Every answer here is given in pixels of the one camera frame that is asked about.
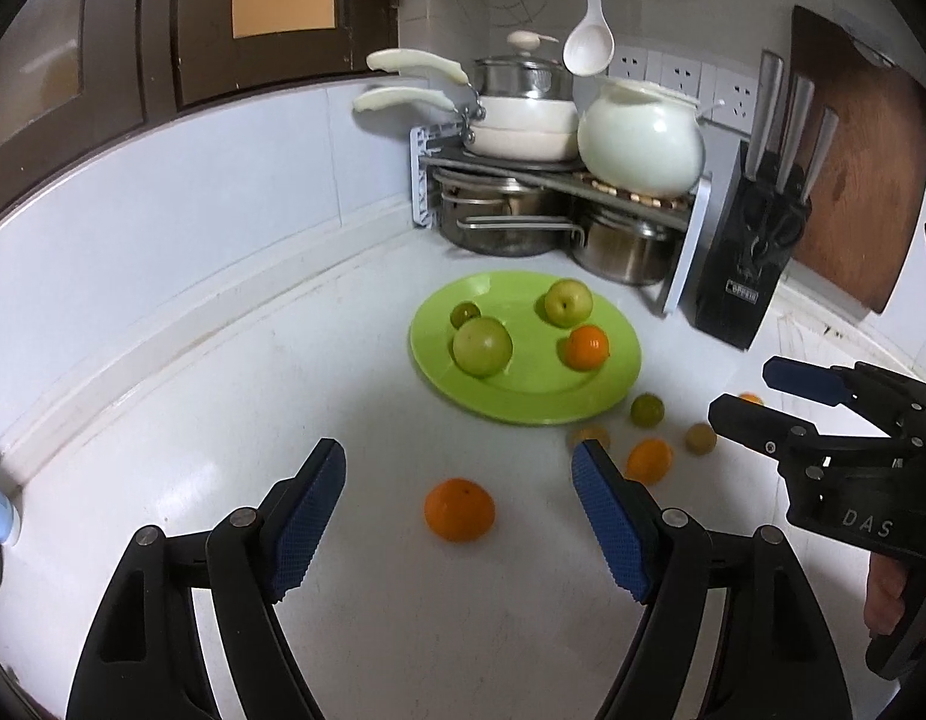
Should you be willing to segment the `right hand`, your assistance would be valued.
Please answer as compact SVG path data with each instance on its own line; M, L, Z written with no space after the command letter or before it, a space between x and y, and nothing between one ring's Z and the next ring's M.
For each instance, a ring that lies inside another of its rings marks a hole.
M902 600L906 580L901 562L881 554L870 556L863 619L873 635L891 635L901 621L906 611Z

